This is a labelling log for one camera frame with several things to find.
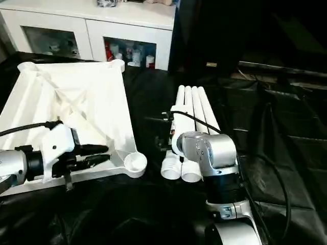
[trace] red bottle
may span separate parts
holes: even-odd
[[[107,61],[112,61],[114,60],[114,56],[110,50],[110,43],[105,41],[104,42],[104,46],[105,46],[105,49],[106,49],[106,57],[107,57]]]

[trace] white plastic tray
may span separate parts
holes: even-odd
[[[77,130],[81,144],[106,144],[112,154],[110,161],[73,172],[73,182],[121,173],[133,178],[143,175],[146,163],[124,164],[125,158],[137,150],[121,64],[26,62],[18,68],[21,73],[0,115],[0,131],[60,118]],[[12,150],[31,144],[37,150],[47,130],[37,128],[0,137],[0,149]],[[63,184],[63,178],[42,183],[40,177],[12,187],[2,195]]]

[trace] black cloth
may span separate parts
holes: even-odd
[[[82,62],[17,53],[0,65],[3,108],[21,62]],[[164,71],[127,67],[123,74],[137,148],[148,159],[145,174],[75,183],[0,198],[0,244],[203,244],[210,224],[202,182],[169,181],[160,175],[165,156],[155,137],[170,125],[145,120],[174,104],[179,84],[204,86],[214,113],[238,147],[265,153],[289,190],[292,222],[279,244],[327,244],[327,107],[325,90],[212,76],[196,81]],[[285,199],[269,165],[241,155],[251,192],[274,237],[285,225]]]

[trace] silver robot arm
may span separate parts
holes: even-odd
[[[215,221],[206,229],[206,237],[214,241],[218,239],[219,244],[224,245],[262,244],[250,203],[241,188],[233,140],[225,134],[186,132],[178,137],[176,144],[181,156],[198,162],[200,166],[206,204]]]
[[[66,190],[71,190],[70,173],[109,160],[108,150],[106,145],[81,145],[74,129],[58,124],[44,135],[40,151],[34,151],[31,145],[0,151],[0,194],[36,176],[44,181],[63,176]],[[86,157],[77,161],[77,156]]]

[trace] cabinet glass door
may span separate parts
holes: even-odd
[[[156,44],[104,37],[107,61],[124,60],[127,65],[155,68]]]
[[[33,53],[80,59],[73,32],[22,27]]]
[[[85,19],[1,9],[17,51],[92,60]]]
[[[168,69],[172,31],[89,19],[86,24],[95,60]]]

